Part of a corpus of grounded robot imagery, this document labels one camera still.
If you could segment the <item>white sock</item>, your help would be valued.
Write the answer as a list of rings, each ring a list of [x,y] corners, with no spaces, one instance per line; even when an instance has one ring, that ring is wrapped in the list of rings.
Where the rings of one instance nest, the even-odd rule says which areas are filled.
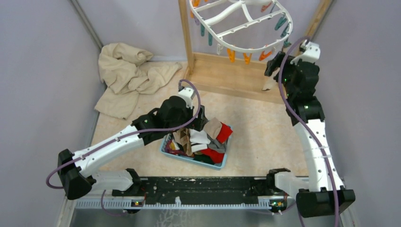
[[[211,140],[205,131],[190,129],[190,144],[192,153],[206,150]]]

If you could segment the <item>beige red dotted sock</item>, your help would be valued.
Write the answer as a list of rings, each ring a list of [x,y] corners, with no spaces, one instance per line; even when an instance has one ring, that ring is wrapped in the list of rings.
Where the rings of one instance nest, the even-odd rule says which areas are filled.
[[[220,144],[227,142],[229,137],[233,134],[231,127],[222,123],[217,118],[209,120],[203,126],[203,130],[206,132],[210,142],[217,141]]]

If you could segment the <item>brown beige sock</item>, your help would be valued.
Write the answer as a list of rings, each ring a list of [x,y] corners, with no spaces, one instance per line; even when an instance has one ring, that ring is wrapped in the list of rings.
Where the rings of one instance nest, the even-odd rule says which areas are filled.
[[[263,87],[262,87],[262,91],[268,91],[268,90],[272,90],[273,88],[275,88],[277,85],[277,82],[274,78],[272,77],[268,77],[266,82],[264,83]]]

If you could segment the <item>grey sock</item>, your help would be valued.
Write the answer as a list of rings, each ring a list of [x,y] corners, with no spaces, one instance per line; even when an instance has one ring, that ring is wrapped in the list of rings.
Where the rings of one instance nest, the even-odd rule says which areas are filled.
[[[207,145],[209,149],[214,150],[218,153],[225,153],[227,150],[227,143],[220,143],[218,140],[211,140]]]

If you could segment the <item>red santa sock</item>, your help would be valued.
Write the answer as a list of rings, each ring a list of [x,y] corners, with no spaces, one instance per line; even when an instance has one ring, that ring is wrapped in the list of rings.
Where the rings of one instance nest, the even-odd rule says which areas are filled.
[[[209,156],[210,159],[213,161],[214,164],[219,164],[223,162],[224,153],[219,153],[213,149],[207,148],[200,151],[202,154]]]

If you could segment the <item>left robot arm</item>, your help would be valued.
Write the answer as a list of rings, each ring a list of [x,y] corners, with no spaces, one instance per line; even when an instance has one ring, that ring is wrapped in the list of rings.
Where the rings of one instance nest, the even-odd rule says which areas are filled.
[[[162,139],[182,128],[200,130],[206,119],[205,107],[197,110],[189,96],[176,95],[164,100],[146,114],[133,120],[117,134],[91,147],[58,153],[55,170],[68,200],[80,199],[92,191],[112,190],[135,196],[142,189],[141,179],[132,168],[104,172],[99,168],[135,149]]]

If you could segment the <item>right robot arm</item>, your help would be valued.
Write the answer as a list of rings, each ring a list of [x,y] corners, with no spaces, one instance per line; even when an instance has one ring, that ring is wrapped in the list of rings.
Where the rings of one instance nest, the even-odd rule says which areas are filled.
[[[268,61],[266,76],[277,75],[274,80],[284,101],[302,145],[309,177],[307,181],[296,177],[286,168],[268,173],[267,191],[278,195],[282,191],[295,199],[296,207],[304,218],[334,215],[338,217],[356,199],[355,192],[347,189],[336,170],[325,132],[325,115],[315,87],[319,81],[320,47],[302,38],[295,43],[298,56],[279,52]]]

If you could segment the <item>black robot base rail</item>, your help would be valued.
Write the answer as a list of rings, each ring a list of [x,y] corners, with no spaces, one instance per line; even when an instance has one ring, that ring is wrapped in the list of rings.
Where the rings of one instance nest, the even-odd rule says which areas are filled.
[[[267,205],[287,206],[290,196],[268,185],[266,177],[147,177],[112,196],[143,197],[147,205],[173,204],[178,197],[183,205]]]

